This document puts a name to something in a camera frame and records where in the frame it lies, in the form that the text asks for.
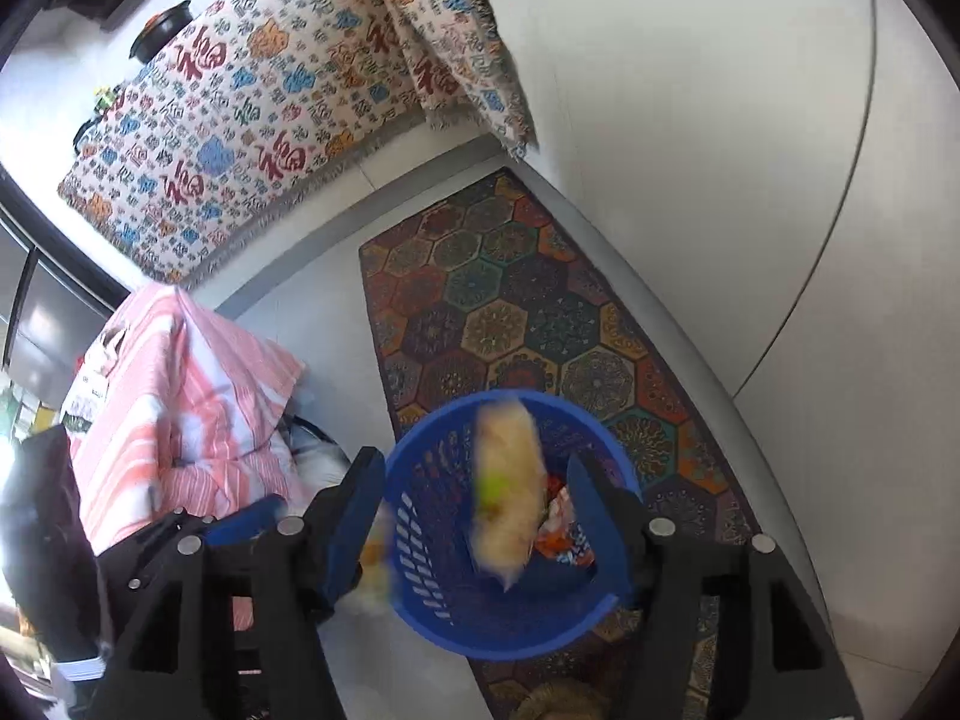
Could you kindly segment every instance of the striped towel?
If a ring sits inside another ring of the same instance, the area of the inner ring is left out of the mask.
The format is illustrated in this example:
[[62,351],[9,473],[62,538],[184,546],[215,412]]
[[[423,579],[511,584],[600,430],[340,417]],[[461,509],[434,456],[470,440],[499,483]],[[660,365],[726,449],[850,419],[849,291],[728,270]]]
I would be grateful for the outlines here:
[[277,423],[304,364],[275,343],[152,284],[124,301],[85,365],[109,382],[88,432],[71,433],[94,554],[178,506],[225,517],[270,493],[301,504]]

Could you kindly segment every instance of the woven throw blanket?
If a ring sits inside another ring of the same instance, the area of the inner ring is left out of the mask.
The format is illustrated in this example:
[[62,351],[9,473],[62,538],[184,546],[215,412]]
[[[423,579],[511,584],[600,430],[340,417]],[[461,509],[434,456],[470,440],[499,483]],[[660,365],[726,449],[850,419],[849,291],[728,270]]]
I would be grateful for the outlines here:
[[532,136],[486,0],[218,0],[85,137],[59,194],[147,275],[195,286],[424,119]]

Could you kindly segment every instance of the patterned rug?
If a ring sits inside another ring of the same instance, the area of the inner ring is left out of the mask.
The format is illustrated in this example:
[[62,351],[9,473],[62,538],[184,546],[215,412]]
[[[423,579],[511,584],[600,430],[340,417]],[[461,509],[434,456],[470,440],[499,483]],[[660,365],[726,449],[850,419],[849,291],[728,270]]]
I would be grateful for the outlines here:
[[[611,430],[652,512],[727,543],[757,529],[719,447],[654,346],[510,170],[378,235],[360,260],[398,439],[426,413],[480,389],[552,392]],[[685,718],[706,711],[717,611],[704,597]],[[470,665],[496,720],[560,677],[611,696],[639,622],[638,613],[616,610],[558,652]]]

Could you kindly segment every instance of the blue plastic basket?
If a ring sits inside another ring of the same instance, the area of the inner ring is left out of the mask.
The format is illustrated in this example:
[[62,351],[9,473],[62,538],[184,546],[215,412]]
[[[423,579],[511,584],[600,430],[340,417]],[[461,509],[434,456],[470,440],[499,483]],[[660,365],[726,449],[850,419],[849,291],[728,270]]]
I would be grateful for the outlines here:
[[560,649],[617,603],[589,569],[551,563],[577,572],[577,581],[530,589],[521,578],[504,592],[497,579],[475,567],[469,551],[474,424],[478,408],[504,399],[520,399],[533,415],[550,473],[565,477],[571,453],[590,454],[614,483],[640,494],[630,461],[610,432],[583,409],[541,392],[477,392],[425,416],[400,440],[387,459],[384,495],[395,514],[394,607],[433,643],[488,661]]

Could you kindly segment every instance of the white floor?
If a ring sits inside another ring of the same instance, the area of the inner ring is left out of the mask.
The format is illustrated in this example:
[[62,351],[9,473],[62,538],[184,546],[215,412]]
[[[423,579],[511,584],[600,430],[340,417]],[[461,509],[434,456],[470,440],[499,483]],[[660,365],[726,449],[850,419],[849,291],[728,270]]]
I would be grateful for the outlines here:
[[[654,341],[709,424],[750,500],[760,525],[778,541],[824,613],[816,576],[776,481],[730,399],[680,328],[630,266],[568,201],[536,172],[505,155],[468,167],[397,206],[276,285],[237,319],[286,347],[309,371],[295,395],[296,412],[315,421],[352,456],[363,445],[389,453],[394,433],[368,325],[358,250],[373,236],[505,164],[607,276]],[[440,650],[392,613],[338,614],[322,632],[331,673],[350,720],[432,720],[457,707],[461,720],[488,718],[467,661]]]
[[865,720],[899,720],[926,685],[928,674],[841,654]]

